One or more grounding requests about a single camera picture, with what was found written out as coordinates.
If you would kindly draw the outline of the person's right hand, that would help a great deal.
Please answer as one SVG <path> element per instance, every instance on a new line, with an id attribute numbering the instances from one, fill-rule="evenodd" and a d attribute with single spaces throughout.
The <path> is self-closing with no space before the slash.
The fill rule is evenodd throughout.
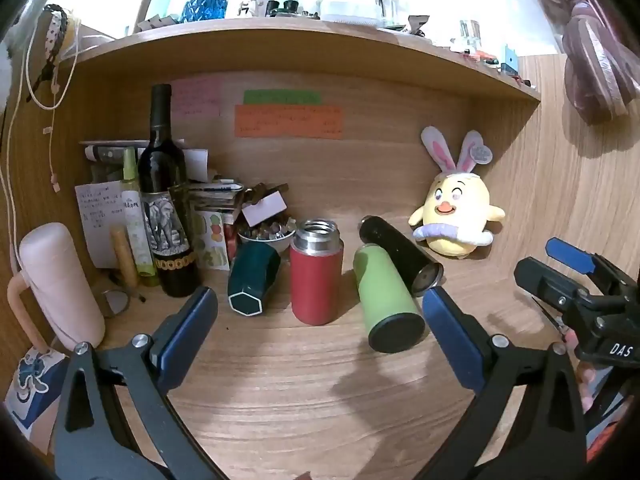
<path id="1" fill-rule="evenodd" d="M 567 348 L 576 354 L 578 338 L 574 330 L 568 330 L 564 336 Z M 593 394 L 590 385 L 596 380 L 596 369 L 591 363 L 579 361 L 575 368 L 577 387 L 582 401 L 582 410 L 588 412 L 593 404 Z"/>

